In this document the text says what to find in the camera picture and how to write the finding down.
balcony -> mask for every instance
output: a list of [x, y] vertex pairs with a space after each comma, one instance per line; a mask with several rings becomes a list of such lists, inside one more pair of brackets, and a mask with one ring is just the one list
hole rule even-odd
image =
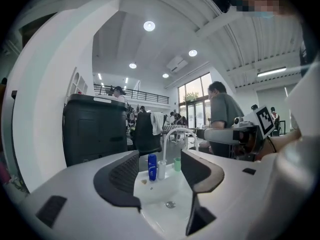
[[[152, 103], [169, 104], [169, 97], [157, 95], [154, 93], [125, 89], [125, 97], [135, 100], [147, 101]], [[99, 96], [112, 96], [111, 86], [94, 84], [94, 93]]]

fluorescent light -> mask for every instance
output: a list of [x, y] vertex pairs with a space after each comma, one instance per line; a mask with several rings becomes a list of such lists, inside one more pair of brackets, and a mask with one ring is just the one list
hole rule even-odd
[[196, 56], [197, 55], [197, 51], [196, 50], [191, 50], [191, 51], [189, 51], [189, 56], [190, 57], [194, 57], [194, 56]]
[[146, 30], [146, 31], [152, 31], [156, 28], [156, 24], [154, 24], [152, 21], [146, 21], [144, 24], [143, 24], [143, 28]]
[[129, 64], [129, 67], [132, 68], [132, 69], [135, 69], [135, 68], [137, 67], [137, 65], [134, 64], [134, 63], [130, 63], [130, 64]]
[[270, 70], [270, 71], [267, 71], [267, 72], [259, 73], [257, 77], [259, 78], [259, 77], [263, 77], [263, 76], [267, 76], [267, 75], [283, 72], [286, 69], [287, 69], [286, 67], [283, 67], [283, 68], [278, 68], [278, 69]]

green cup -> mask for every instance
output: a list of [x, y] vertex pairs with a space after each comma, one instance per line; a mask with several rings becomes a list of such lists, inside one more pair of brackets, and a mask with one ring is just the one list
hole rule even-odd
[[174, 160], [174, 170], [176, 172], [180, 172], [181, 171], [181, 158], [176, 157], [173, 160]]

drain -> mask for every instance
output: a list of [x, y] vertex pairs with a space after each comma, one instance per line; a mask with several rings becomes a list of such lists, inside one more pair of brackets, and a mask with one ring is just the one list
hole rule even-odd
[[165, 205], [166, 205], [166, 207], [168, 207], [169, 209], [172, 209], [172, 208], [175, 208], [175, 207], [176, 207], [176, 203], [175, 203], [175, 202], [172, 202], [172, 201], [167, 202]]

office chair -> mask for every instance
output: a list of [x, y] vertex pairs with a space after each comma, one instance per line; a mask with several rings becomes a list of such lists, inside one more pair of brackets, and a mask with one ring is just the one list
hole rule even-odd
[[133, 142], [139, 151], [139, 156], [161, 152], [161, 134], [153, 135], [151, 113], [138, 113]]

